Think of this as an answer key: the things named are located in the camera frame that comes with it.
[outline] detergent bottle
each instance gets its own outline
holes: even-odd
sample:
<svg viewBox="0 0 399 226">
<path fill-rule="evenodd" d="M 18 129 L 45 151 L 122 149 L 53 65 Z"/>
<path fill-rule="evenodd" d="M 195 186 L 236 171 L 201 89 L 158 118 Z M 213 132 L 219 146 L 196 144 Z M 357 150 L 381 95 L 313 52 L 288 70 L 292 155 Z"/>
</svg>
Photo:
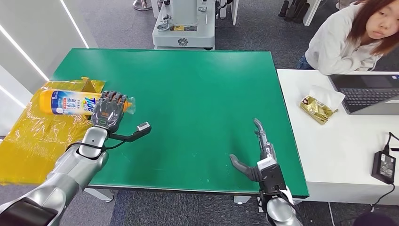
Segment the detergent bottle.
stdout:
<svg viewBox="0 0 399 226">
<path fill-rule="evenodd" d="M 100 97 L 101 93 L 48 89 L 40 93 L 39 106 L 46 113 L 92 115 Z M 135 110 L 135 99 L 130 97 L 123 111 L 133 114 Z"/>
</svg>

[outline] woman's hair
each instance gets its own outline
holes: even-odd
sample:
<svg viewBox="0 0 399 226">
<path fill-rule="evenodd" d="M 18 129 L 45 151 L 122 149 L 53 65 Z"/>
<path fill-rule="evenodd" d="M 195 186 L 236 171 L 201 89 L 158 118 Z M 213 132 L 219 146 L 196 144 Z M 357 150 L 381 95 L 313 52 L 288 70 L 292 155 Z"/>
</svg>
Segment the woman's hair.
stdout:
<svg viewBox="0 0 399 226">
<path fill-rule="evenodd" d="M 352 30 L 348 35 L 348 40 L 356 43 L 366 32 L 366 24 L 368 19 L 376 12 L 391 4 L 395 0 L 359 0 L 356 4 L 365 3 L 359 13 L 353 20 Z M 371 54 L 387 54 L 399 44 L 399 32 L 383 38 L 381 44 L 378 45 Z"/>
</svg>

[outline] white tissue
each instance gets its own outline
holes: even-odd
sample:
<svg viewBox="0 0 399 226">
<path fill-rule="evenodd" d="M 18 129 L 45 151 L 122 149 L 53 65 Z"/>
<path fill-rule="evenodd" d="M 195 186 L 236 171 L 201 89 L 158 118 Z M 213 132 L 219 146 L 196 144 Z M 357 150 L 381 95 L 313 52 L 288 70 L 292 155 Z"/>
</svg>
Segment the white tissue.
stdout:
<svg viewBox="0 0 399 226">
<path fill-rule="evenodd" d="M 320 86 L 312 86 L 309 96 L 322 102 L 324 105 L 335 111 L 338 106 L 342 103 L 345 95 L 340 92 L 325 89 Z"/>
</svg>

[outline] laptop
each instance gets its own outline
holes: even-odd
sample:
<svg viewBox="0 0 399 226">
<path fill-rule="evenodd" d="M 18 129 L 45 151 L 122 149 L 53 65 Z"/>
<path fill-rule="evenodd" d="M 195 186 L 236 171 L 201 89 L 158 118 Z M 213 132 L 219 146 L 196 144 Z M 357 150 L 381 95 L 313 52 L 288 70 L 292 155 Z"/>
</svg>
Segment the laptop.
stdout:
<svg viewBox="0 0 399 226">
<path fill-rule="evenodd" d="M 345 94 L 343 106 L 353 115 L 399 115 L 399 75 L 329 76 L 334 89 Z"/>
</svg>

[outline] plastic wrap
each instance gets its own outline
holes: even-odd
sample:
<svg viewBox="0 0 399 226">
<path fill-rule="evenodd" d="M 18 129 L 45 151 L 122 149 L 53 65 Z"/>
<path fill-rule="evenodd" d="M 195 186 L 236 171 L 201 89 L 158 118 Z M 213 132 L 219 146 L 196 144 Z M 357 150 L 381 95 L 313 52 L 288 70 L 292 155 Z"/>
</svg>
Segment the plastic wrap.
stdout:
<svg viewBox="0 0 399 226">
<path fill-rule="evenodd" d="M 104 84 L 104 81 L 83 78 L 49 81 L 40 88 L 0 143 L 0 184 L 42 183 L 66 147 L 81 140 L 92 125 L 84 115 L 53 115 L 40 111 L 42 90 L 101 92 Z"/>
</svg>

